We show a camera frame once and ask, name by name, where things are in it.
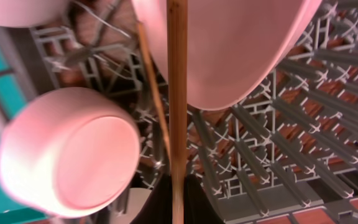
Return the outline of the wooden chopstick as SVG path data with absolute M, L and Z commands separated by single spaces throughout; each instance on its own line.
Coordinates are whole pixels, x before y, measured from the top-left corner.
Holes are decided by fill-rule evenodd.
M 186 175 L 188 1 L 167 1 L 168 98 L 172 219 L 183 224 L 183 188 Z
M 149 45 L 147 42 L 145 28 L 143 26 L 143 23 L 141 23 L 140 21 L 137 22 L 137 30 L 138 30 L 140 51 L 142 54 L 144 66 L 146 69 L 146 74 L 151 88 L 152 98 L 157 111 L 160 128 L 162 130 L 162 137 L 165 144 L 165 149 L 168 158 L 170 158 L 170 139 L 169 139 L 168 124 L 165 119 L 164 107 L 161 101 L 160 92 L 157 83 L 157 77 L 154 71 L 154 66 L 149 52 Z

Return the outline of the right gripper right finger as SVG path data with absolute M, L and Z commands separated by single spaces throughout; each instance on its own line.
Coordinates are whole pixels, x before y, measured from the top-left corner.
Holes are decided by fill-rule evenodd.
M 224 224 L 195 175 L 185 177 L 183 194 L 184 224 Z

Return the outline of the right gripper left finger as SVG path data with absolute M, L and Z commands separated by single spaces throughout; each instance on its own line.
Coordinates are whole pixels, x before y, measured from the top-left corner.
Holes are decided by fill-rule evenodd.
M 172 178 L 163 174 L 131 224 L 172 224 Z

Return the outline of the large white plate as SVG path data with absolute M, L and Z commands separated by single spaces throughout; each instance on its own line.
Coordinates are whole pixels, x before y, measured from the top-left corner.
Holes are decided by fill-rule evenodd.
M 192 0 L 187 86 L 201 110 L 222 110 L 250 94 L 300 38 L 318 0 Z

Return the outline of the grey bowl with rice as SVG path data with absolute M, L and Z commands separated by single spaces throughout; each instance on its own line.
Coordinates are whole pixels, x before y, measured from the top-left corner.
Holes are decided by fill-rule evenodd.
M 69 3 L 69 0 L 0 0 L 0 26 L 39 26 L 61 16 Z

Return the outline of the small pink-white bowl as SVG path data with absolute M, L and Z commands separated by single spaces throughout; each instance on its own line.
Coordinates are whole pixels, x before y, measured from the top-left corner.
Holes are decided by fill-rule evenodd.
M 63 218 L 109 205 L 132 180 L 140 134 L 132 116 L 82 87 L 30 102 L 0 137 L 0 187 L 13 200 Z

